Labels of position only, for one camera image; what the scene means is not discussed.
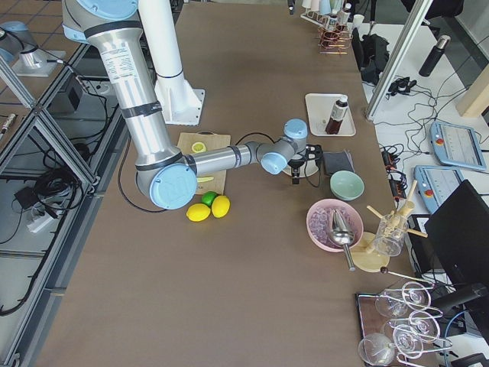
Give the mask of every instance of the light green bowl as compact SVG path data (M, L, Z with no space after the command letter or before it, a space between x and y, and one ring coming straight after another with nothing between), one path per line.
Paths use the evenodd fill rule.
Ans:
M365 185L360 176L350 171L338 171L329 181L331 191L340 200L350 201L364 193Z

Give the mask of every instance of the pink bowl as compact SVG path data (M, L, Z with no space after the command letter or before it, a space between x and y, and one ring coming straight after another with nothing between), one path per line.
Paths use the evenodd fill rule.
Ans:
M342 252L342 248L338 248L327 238L327 232L331 230L332 211L334 209L341 211L347 224L355 234L355 240L350 248L355 246L364 232L364 223L361 221L360 214L352 206L341 200L324 199L311 206L306 218L307 232L312 241L323 250Z

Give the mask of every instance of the wooden cutting board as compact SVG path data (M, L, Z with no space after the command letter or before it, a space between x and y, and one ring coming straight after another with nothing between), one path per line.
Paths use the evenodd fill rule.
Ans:
M198 141L206 145L207 151L212 151L214 149L227 147L229 144L231 144L231 136L220 134L196 134L182 132L180 133L177 146L178 148L180 148L183 154L192 154L192 144ZM225 170L213 172L205 176L214 177L214 179L207 182L199 182L197 184L197 194L202 195L207 191L215 191L220 195L224 194L224 185L226 181Z

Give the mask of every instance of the black thermos bottle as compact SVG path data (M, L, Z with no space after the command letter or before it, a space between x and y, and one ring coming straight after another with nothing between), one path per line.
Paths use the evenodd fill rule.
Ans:
M445 53L445 47L450 42L449 36L441 36L436 45L433 46L431 52L426 58L423 66L419 69L420 76L429 76L436 64L439 62L440 57Z

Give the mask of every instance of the sauce bottle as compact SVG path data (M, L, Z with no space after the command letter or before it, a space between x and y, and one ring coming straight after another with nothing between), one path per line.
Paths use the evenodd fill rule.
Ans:
M328 124L326 125L326 134L336 135L339 132L339 128L342 125L345 118L346 111L348 110L348 97L343 95L333 105L331 116L329 117Z

